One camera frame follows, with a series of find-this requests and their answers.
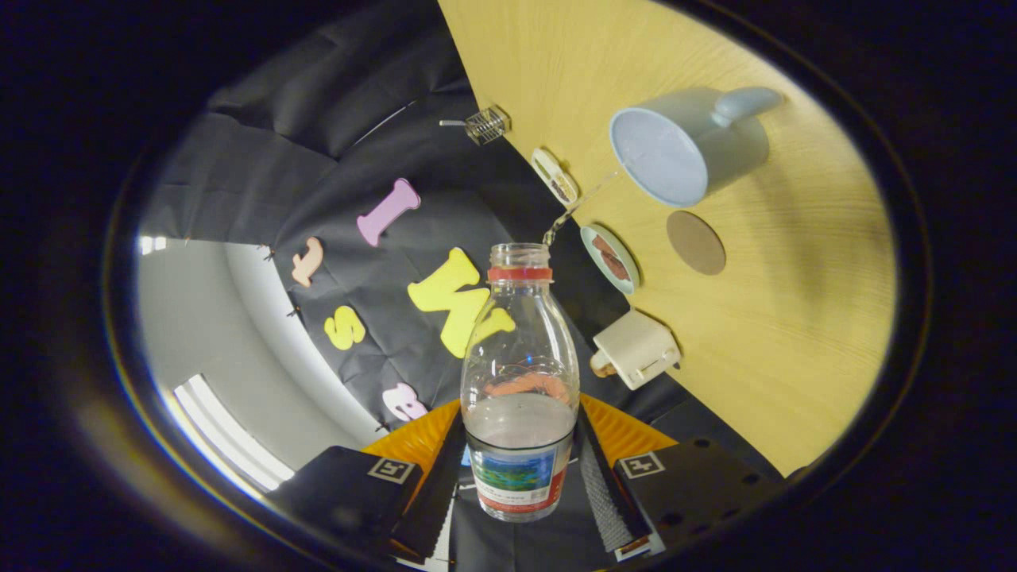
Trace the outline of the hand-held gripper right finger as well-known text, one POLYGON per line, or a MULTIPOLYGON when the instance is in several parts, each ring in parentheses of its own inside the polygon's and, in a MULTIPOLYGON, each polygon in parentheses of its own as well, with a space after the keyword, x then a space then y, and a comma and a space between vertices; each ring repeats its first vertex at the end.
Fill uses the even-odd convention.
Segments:
POLYGON ((677 441, 592 396, 580 403, 582 484, 601 542, 618 561, 701 542, 783 489, 716 439, 677 441))

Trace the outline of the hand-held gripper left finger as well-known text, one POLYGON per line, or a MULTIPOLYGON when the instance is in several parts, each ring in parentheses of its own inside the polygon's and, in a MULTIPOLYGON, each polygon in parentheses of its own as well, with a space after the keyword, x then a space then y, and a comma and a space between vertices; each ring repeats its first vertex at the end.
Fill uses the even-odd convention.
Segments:
POLYGON ((330 446, 266 499, 361 554, 424 561, 446 523, 465 445, 460 403, 450 402, 361 451, 330 446))

